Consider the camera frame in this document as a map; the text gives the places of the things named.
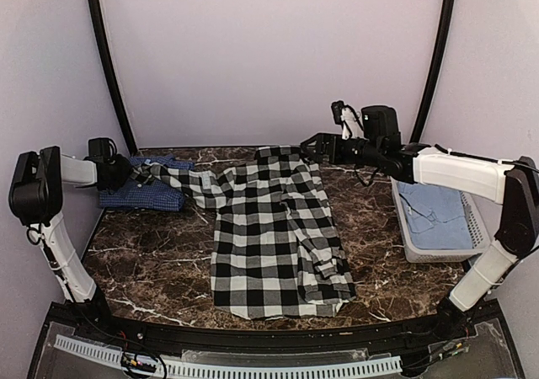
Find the black white plaid shirt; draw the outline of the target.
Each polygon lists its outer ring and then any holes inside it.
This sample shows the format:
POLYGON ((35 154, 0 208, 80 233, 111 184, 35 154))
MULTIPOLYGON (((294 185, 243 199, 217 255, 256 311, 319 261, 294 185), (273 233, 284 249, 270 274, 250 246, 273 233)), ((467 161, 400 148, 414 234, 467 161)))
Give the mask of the black white plaid shirt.
POLYGON ((237 317, 333 317, 355 285, 318 165, 299 147, 261 147, 220 173, 145 161, 132 178, 160 182, 214 211, 211 291, 237 317))

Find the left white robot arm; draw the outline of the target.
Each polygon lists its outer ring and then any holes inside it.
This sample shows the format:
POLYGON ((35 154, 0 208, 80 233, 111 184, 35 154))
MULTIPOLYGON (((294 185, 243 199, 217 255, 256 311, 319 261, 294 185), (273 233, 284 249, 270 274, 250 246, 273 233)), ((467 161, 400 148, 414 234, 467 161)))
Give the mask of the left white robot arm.
POLYGON ((19 155, 8 194, 9 208, 26 227, 27 239, 40 248, 66 300, 87 316, 87 330, 101 342, 113 341, 119 324, 109 316, 104 293, 84 268, 68 235, 62 214, 63 185, 116 191, 131 170, 129 160, 118 153, 110 138, 89 140, 84 159, 51 146, 19 155))

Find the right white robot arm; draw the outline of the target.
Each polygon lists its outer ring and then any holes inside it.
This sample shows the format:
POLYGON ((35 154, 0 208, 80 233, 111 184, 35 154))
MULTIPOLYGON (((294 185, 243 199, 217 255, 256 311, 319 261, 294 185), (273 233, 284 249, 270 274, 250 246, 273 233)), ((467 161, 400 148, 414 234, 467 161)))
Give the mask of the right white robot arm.
POLYGON ((301 148, 317 162, 372 167, 397 181, 459 190, 473 198, 491 242, 438 303, 430 320, 430 333, 438 340, 462 331, 471 310, 538 250, 538 170, 529 157, 488 160, 439 145, 402 145, 388 137, 345 140, 328 133, 306 139, 301 148))

